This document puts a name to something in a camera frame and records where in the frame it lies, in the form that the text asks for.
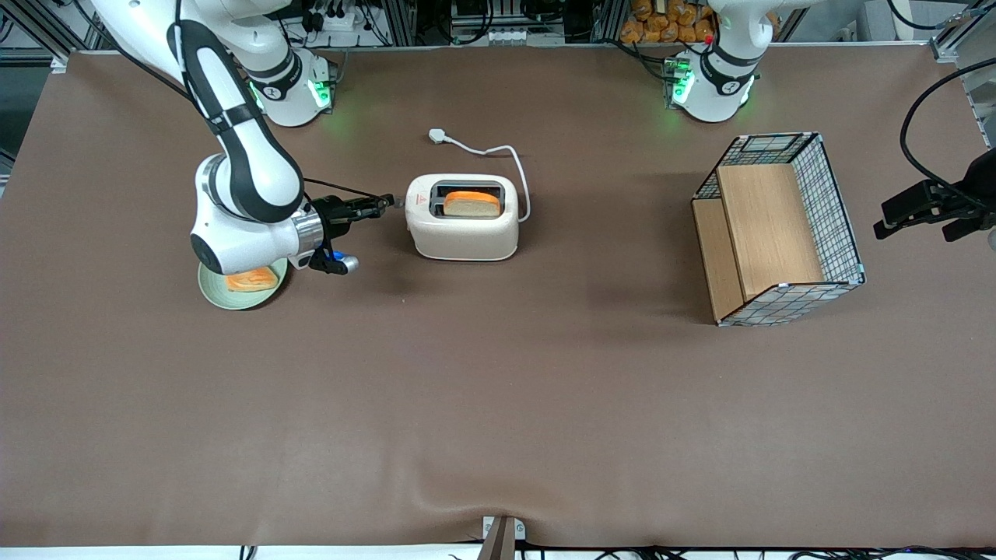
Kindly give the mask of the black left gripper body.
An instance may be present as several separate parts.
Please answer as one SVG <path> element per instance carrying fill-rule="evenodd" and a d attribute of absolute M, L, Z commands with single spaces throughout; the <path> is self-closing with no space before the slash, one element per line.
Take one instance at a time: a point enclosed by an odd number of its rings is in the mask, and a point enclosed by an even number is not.
<path fill-rule="evenodd" d="M 979 203 L 977 228 L 992 228 L 995 212 L 995 149 L 976 157 L 961 180 L 961 191 Z"/>

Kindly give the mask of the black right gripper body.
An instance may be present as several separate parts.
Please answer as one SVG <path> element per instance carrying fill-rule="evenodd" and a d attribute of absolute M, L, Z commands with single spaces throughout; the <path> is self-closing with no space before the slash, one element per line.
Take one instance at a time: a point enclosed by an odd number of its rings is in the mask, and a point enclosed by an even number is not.
<path fill-rule="evenodd" d="M 331 250 L 333 240 L 349 233 L 352 220 L 356 217 L 356 207 L 353 199 L 346 201 L 335 195 L 313 198 L 310 206 L 317 213 L 323 229 L 321 247 Z"/>

